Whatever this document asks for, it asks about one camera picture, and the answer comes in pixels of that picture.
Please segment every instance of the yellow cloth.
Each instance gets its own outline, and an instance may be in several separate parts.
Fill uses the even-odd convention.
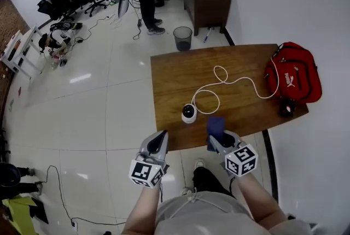
[[[2,203],[10,209],[13,221],[11,224],[21,235],[37,235],[29,213],[29,206],[36,206],[30,197],[16,196],[4,199]]]

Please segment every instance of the white sneaker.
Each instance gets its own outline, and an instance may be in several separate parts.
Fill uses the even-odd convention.
[[[195,169],[197,169],[198,167],[204,167],[206,168],[206,163],[204,161],[204,159],[202,158],[198,158],[195,162]]]
[[[181,190],[181,196],[190,195],[191,193],[193,193],[193,190],[190,189],[189,187],[184,187],[184,188]]]

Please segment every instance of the puma logo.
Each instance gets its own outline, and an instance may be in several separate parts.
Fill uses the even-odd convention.
[[[293,80],[294,80],[294,77],[293,76],[291,76],[290,78],[289,78],[289,74],[288,73],[285,73],[284,74],[284,76],[285,76],[285,81],[287,82],[287,87],[295,87],[295,85],[293,84]]]

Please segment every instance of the white cable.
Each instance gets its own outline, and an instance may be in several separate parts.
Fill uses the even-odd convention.
[[[202,113],[202,114],[204,114],[204,115],[211,115],[211,114],[214,114],[214,113],[219,109],[219,107],[220,107],[220,99],[219,99],[219,96],[218,96],[215,92],[213,92],[213,91],[211,91],[211,90],[203,89],[203,88],[208,87],[208,86],[213,86],[213,85],[219,85],[219,84],[235,84],[235,83],[238,82],[239,80],[243,80],[243,79],[250,80],[250,81],[253,83],[253,86],[254,86],[254,89],[255,89],[255,93],[256,93],[256,95],[257,95],[259,98],[261,98],[261,99],[269,99],[269,98],[271,98],[273,95],[276,94],[276,92],[277,92],[277,90],[278,90],[278,88],[279,88],[279,76],[278,76],[276,64],[275,64],[274,61],[272,60],[272,57],[271,57],[270,59],[271,59],[273,65],[274,65],[274,67],[275,67],[275,69],[276,69],[276,74],[277,74],[277,88],[276,88],[275,92],[274,92],[272,95],[270,95],[270,96],[268,96],[268,97],[261,97],[261,96],[258,94],[258,91],[256,90],[256,86],[255,86],[255,84],[254,84],[254,81],[253,81],[251,78],[248,78],[248,77],[239,78],[239,79],[237,79],[237,80],[235,80],[235,81],[233,81],[233,82],[231,82],[231,83],[226,82],[227,79],[229,78],[229,74],[228,74],[228,72],[226,71],[226,69],[225,69],[224,67],[222,67],[222,66],[215,66],[215,67],[214,67],[214,75],[215,75],[215,77],[217,77],[217,79],[219,80],[219,82],[218,82],[218,83],[213,83],[213,84],[207,84],[207,85],[204,85],[204,86],[202,86],[201,88],[199,88],[199,89],[196,91],[196,93],[193,95],[191,104],[194,105],[194,106],[196,107],[197,111],[199,111],[200,113]],[[217,73],[216,73],[216,71],[215,71],[216,68],[221,68],[222,70],[225,71],[225,73],[226,73],[226,78],[225,78],[224,80],[221,80],[221,79],[218,77],[218,75],[217,75]],[[211,113],[204,113],[203,111],[201,111],[201,110],[196,106],[195,98],[196,98],[196,95],[197,95],[198,93],[200,93],[200,92],[210,92],[210,93],[212,93],[212,94],[214,94],[214,95],[216,96],[216,98],[218,99],[218,107],[216,108],[215,111],[212,111]]]

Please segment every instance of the person's arm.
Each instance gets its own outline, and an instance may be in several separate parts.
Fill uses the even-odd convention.
[[[287,220],[275,199],[252,174],[237,178],[238,185],[256,223],[269,230]]]
[[[144,187],[141,195],[126,220],[121,234],[153,235],[159,202],[160,182],[153,188]]]

